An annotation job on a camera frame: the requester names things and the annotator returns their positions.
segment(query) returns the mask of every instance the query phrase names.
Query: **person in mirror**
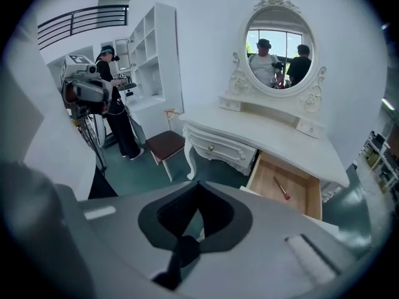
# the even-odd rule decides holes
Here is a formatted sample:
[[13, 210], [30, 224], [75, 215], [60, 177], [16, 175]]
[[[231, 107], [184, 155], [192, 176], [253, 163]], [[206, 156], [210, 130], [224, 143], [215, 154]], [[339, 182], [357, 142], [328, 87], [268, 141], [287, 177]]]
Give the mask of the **person in mirror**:
[[257, 44], [257, 54], [253, 54], [249, 57], [249, 67], [251, 68], [254, 75], [259, 81], [268, 87], [274, 87], [272, 79], [276, 78], [277, 84], [282, 84], [282, 73], [281, 70], [274, 67], [279, 59], [275, 55], [269, 54], [269, 50], [272, 48], [269, 40], [260, 39]]
[[111, 104], [105, 117], [107, 118], [113, 135], [117, 139], [120, 153], [123, 157], [128, 156], [133, 160], [142, 155], [144, 149], [138, 148], [136, 144], [132, 127], [130, 126], [129, 117], [117, 88], [123, 83], [123, 81], [114, 80], [110, 71], [109, 63], [115, 61], [115, 58], [118, 60], [117, 56], [115, 56], [115, 50], [113, 47], [111, 45], [106, 45], [101, 48], [101, 53], [97, 57], [95, 64], [97, 66], [97, 72], [101, 75], [101, 78], [111, 82], [113, 86]]
[[312, 61], [309, 59], [310, 49], [307, 45], [298, 45], [298, 57], [294, 57], [288, 68], [287, 75], [291, 82], [291, 87], [297, 85], [304, 79], [309, 71]]

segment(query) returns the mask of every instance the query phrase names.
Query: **brown stool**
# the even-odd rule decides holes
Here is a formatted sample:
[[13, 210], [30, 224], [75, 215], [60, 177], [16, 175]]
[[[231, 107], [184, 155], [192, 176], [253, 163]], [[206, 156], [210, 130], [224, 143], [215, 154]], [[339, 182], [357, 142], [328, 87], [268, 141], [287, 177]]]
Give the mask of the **brown stool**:
[[170, 130], [170, 120], [176, 115], [179, 115], [179, 113], [177, 113], [175, 110], [165, 110], [165, 113], [168, 119], [169, 131], [149, 138], [145, 141], [145, 144], [151, 151], [155, 163], [159, 165], [160, 161], [162, 161], [170, 181], [172, 182], [173, 178], [170, 174], [170, 170], [166, 161], [185, 147], [185, 139], [179, 134]]

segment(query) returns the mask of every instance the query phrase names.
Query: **open drawer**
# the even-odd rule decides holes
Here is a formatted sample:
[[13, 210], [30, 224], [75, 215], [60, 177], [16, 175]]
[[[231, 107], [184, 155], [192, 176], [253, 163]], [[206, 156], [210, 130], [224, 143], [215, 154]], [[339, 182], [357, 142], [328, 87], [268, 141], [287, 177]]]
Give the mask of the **open drawer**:
[[[284, 198], [274, 177], [290, 195], [289, 200]], [[301, 214], [322, 220], [319, 179], [265, 152], [257, 157], [246, 187], [261, 196], [287, 204]]]

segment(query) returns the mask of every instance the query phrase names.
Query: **black railing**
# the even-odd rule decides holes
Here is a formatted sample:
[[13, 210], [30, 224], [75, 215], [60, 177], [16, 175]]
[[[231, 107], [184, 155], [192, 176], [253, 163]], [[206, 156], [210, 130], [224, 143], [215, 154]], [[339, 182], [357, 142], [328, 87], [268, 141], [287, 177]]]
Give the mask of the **black railing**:
[[40, 50], [66, 37], [102, 27], [127, 25], [128, 5], [87, 7], [62, 14], [37, 28]]

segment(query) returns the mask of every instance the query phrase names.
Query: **ornate mirror frame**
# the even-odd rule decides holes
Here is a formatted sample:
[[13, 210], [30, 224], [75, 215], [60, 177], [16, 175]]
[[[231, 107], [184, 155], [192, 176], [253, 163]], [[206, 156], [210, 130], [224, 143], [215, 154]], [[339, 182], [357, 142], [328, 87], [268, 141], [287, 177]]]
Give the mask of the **ornate mirror frame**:
[[[260, 82], [249, 67], [246, 53], [246, 39], [256, 16], [272, 7], [275, 10], [284, 10], [295, 17], [302, 19], [312, 40], [312, 64], [308, 74], [295, 87], [287, 89], [273, 89]], [[320, 44], [304, 19], [300, 9], [285, 0], [261, 0], [257, 3], [250, 16], [245, 20], [239, 32], [238, 51], [233, 52], [236, 68], [229, 81], [229, 90], [219, 97], [221, 108], [241, 111], [242, 103], [251, 103], [260, 107], [268, 107], [278, 112], [288, 113], [298, 117], [298, 125], [306, 128], [304, 133], [318, 138], [324, 127], [318, 122], [319, 110], [322, 104], [322, 90], [320, 84], [324, 79], [326, 68], [320, 66]]]

